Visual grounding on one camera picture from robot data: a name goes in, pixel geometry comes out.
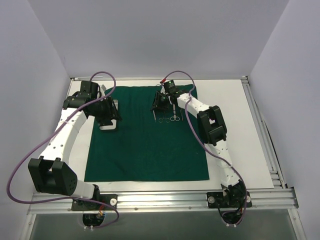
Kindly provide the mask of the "small steel scalpel handle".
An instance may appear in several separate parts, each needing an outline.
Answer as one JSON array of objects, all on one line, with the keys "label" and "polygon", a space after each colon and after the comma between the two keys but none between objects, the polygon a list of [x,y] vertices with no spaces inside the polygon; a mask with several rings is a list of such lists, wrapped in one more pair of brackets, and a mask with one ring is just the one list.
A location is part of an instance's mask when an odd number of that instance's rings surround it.
[{"label": "small steel scalpel handle", "polygon": [[155,122],[157,122],[157,118],[156,118],[156,114],[155,114],[155,112],[154,112],[154,111],[152,111],[152,113],[153,113],[154,121],[155,121]]}]

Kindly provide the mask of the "metal instrument tray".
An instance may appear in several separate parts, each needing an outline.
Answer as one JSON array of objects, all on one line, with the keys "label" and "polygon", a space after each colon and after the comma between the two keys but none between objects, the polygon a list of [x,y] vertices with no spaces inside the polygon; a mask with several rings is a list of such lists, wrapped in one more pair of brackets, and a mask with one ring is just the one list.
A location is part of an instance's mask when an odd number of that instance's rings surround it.
[{"label": "metal instrument tray", "polygon": [[[114,105],[115,105],[116,109],[118,110],[119,101],[117,99],[114,100]],[[99,129],[101,131],[113,131],[113,130],[116,130],[118,121],[115,120],[115,119],[112,119],[111,123],[112,123],[111,125],[100,126]]]}]

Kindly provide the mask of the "steel surgical forceps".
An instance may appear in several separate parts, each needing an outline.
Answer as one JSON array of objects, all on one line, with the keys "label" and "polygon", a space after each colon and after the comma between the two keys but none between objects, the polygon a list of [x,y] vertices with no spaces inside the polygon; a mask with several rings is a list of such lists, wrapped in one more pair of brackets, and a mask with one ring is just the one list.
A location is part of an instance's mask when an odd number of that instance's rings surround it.
[{"label": "steel surgical forceps", "polygon": [[159,123],[169,123],[170,122],[170,118],[166,117],[166,115],[163,114],[163,116],[159,118],[158,122]]}]

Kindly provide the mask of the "steel surgical scissors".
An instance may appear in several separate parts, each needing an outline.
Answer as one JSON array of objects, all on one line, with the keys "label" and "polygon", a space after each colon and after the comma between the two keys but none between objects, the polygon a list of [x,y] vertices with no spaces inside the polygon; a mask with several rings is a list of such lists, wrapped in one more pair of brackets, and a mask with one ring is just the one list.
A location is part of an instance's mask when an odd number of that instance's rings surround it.
[{"label": "steel surgical scissors", "polygon": [[170,117],[170,121],[172,122],[180,121],[180,117],[177,115],[175,104],[172,105],[172,116]]}]

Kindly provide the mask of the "dark green surgical cloth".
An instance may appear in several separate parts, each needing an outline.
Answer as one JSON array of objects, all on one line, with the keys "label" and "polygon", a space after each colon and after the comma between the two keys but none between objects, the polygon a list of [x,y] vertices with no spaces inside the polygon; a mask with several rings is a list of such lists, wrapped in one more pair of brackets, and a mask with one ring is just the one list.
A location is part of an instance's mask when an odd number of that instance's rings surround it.
[{"label": "dark green surgical cloth", "polygon": [[[187,120],[159,123],[164,114],[151,106],[156,86],[118,86],[111,96],[118,100],[121,121],[116,130],[102,131],[94,123],[84,179],[87,182],[176,182],[209,179],[205,150]],[[197,119],[189,118],[198,134]]]}]

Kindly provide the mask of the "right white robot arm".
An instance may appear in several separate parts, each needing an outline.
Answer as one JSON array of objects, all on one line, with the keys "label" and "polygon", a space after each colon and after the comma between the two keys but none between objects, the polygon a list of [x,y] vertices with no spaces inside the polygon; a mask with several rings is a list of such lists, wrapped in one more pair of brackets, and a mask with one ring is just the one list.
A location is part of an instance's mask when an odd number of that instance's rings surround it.
[{"label": "right white robot arm", "polygon": [[[193,97],[191,91],[180,89],[173,80],[162,80],[161,90],[156,91],[151,110],[166,111],[169,106],[175,110],[180,108],[185,111],[185,117],[190,124],[197,141],[204,150],[215,158],[219,171],[223,203],[234,206],[240,197],[247,198],[247,188],[241,175],[233,167],[227,145],[227,126],[221,109],[210,106]],[[198,133],[191,125],[189,115],[197,120]]]}]

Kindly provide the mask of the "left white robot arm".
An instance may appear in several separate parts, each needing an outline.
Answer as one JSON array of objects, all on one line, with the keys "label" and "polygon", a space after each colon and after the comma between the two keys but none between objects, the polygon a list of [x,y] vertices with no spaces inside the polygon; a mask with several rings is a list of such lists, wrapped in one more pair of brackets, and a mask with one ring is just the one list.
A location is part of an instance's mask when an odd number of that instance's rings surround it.
[{"label": "left white robot arm", "polygon": [[77,135],[90,116],[97,120],[101,130],[122,119],[115,101],[111,96],[105,96],[105,91],[104,85],[82,81],[80,89],[64,100],[56,135],[40,156],[28,163],[37,192],[83,199],[83,204],[90,210],[100,206],[98,186],[79,180],[68,163]]}]

